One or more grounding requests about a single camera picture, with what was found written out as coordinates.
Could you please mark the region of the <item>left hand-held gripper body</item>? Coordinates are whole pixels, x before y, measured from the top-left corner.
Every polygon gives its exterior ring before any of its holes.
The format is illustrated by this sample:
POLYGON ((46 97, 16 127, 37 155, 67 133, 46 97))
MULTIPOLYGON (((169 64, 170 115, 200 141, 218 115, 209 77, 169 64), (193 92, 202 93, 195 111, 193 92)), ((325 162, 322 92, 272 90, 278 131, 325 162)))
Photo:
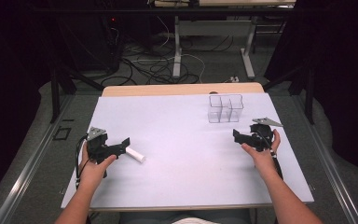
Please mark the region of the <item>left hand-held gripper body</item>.
POLYGON ((117 146, 108 146, 105 142, 108 139, 106 130, 91 127, 87 136, 88 156, 98 164, 103 162, 111 155, 117 158, 120 155, 120 149, 117 146))

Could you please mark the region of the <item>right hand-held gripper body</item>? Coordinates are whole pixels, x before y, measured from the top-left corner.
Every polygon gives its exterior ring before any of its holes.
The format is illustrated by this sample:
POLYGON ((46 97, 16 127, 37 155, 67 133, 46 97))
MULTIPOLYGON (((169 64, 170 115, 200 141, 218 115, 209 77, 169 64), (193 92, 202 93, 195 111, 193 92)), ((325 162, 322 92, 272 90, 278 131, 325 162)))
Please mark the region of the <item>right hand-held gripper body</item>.
POLYGON ((271 127, 282 127, 280 122, 269 118, 253 119, 254 124, 250 126, 251 135, 246 144, 254 147, 257 151, 271 148, 273 132, 271 127))

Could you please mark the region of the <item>white cylinder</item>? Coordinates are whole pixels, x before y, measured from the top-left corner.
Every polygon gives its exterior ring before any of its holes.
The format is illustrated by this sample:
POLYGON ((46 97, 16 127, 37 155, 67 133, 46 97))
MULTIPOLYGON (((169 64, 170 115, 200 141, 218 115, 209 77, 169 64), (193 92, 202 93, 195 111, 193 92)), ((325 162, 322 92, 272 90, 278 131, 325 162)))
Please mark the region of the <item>white cylinder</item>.
POLYGON ((143 154, 137 152, 136 150, 130 147, 126 148, 126 153, 140 163, 143 163, 145 161, 145 156, 143 154))

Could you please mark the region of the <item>person's right hand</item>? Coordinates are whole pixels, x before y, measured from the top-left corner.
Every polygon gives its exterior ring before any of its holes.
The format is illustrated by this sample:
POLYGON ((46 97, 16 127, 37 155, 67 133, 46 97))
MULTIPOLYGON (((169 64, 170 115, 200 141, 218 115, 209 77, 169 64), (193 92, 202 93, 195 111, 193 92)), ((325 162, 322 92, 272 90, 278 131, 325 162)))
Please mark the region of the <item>person's right hand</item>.
POLYGON ((271 153, 277 153, 277 149, 280 143, 280 134, 276 129, 274 129, 271 149, 258 152, 247 144, 241 145, 242 149, 252 157, 255 168, 264 180, 267 180, 270 177, 277 177, 278 179, 282 179, 280 177, 279 169, 276 167, 273 157, 271 156, 271 153))

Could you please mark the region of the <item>person's left hand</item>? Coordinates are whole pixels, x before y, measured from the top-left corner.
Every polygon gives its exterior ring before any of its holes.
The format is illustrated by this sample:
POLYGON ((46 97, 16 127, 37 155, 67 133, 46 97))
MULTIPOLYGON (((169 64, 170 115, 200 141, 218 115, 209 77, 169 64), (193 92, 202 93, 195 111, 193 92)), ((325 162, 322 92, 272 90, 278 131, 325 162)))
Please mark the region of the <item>person's left hand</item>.
POLYGON ((93 161, 89 158, 87 144, 84 144, 82 148, 78 188, 89 191, 96 190, 103 179, 104 172, 116 159, 117 157, 115 155, 111 155, 101 163, 93 161))

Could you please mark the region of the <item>clear plastic compartment organizer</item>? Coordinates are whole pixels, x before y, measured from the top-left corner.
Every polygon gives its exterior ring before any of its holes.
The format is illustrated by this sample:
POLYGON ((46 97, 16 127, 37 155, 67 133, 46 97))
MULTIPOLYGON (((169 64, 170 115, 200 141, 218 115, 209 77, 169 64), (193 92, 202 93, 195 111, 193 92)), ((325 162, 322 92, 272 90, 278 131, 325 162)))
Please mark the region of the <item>clear plastic compartment organizer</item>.
POLYGON ((240 94, 211 94, 208 121, 210 123, 239 122, 243 109, 240 94))

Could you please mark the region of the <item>white table sheet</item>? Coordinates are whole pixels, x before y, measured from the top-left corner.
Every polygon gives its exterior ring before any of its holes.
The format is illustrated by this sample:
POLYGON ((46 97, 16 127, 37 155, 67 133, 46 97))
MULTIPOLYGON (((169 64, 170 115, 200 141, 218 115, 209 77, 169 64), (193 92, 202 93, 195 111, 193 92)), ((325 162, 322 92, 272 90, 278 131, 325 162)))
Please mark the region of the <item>white table sheet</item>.
POLYGON ((266 185, 232 132, 248 133, 254 119, 279 117, 265 93, 245 93, 242 101, 239 121, 211 123, 206 94, 100 98, 91 126, 106 130, 110 145, 130 139, 145 161, 127 154, 114 161, 91 209, 269 206, 266 185))

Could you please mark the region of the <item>black metal stand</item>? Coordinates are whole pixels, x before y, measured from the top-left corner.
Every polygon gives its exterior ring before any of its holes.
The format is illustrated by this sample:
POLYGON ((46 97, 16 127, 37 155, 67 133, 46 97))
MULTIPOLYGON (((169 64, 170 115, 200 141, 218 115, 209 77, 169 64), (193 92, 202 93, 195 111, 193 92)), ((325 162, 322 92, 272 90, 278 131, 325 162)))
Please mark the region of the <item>black metal stand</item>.
POLYGON ((263 89, 267 91, 287 79, 292 79, 292 84, 289 86, 291 95, 299 95, 302 90, 306 92, 304 115, 308 122, 313 125, 314 68, 303 63, 277 79, 269 81, 263 85, 263 89))
POLYGON ((76 85, 72 78, 77 78, 80 81, 88 84, 97 91, 102 91, 104 86, 97 82, 85 77, 80 72, 65 64, 51 40, 51 37, 45 35, 46 50, 49 54, 48 68, 50 72, 50 87, 51 87, 51 102, 52 102, 52 118, 51 123, 55 122, 61 114, 61 101, 60 101, 60 88, 65 94, 73 95, 76 93, 76 85))

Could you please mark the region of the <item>black computer tower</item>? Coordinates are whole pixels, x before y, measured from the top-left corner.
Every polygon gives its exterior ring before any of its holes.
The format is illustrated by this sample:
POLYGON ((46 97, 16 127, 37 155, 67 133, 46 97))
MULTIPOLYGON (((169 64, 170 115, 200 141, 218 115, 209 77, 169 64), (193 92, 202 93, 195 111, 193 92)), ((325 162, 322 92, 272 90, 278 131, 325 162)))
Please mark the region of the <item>black computer tower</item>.
POLYGON ((107 73, 118 70, 119 37, 111 32, 103 18, 62 17, 60 26, 77 70, 107 73))

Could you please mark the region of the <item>metal floor rail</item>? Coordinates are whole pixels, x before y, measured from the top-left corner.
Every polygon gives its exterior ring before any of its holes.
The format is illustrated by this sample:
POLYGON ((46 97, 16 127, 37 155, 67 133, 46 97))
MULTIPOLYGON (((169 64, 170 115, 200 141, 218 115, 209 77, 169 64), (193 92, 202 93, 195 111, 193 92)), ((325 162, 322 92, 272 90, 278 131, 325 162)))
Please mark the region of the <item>metal floor rail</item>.
POLYGON ((20 149, 7 173, 0 182, 0 224, 8 224, 14 215, 25 191, 47 152, 52 135, 74 99, 73 95, 61 97, 59 115, 50 122, 52 105, 50 98, 43 96, 35 118, 21 143, 20 149))
POLYGON ((296 109, 299 111, 301 118, 305 122, 307 129, 310 132, 312 141, 316 147, 316 154, 324 168, 324 172, 332 186, 333 191, 337 197, 337 200, 342 208, 346 219, 349 224, 358 224, 358 210, 337 170, 337 166, 330 154, 330 152, 324 146, 321 136, 318 134, 316 127, 310 124, 309 119, 305 115, 305 106, 303 106, 302 100, 299 96, 292 97, 296 109))

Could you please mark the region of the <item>white desk frame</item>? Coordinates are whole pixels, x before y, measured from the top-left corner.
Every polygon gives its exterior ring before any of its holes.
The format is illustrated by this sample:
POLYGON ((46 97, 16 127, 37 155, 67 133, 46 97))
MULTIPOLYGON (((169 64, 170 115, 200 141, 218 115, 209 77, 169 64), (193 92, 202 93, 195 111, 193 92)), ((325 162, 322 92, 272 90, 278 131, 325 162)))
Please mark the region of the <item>white desk frame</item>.
POLYGON ((250 59, 251 47, 255 37, 257 17, 253 16, 247 21, 183 21, 178 16, 174 17, 174 66, 173 76, 179 77, 182 60, 182 48, 180 45, 181 36, 215 36, 231 35, 245 36, 247 38, 245 46, 241 49, 241 57, 248 78, 254 79, 255 72, 250 59))

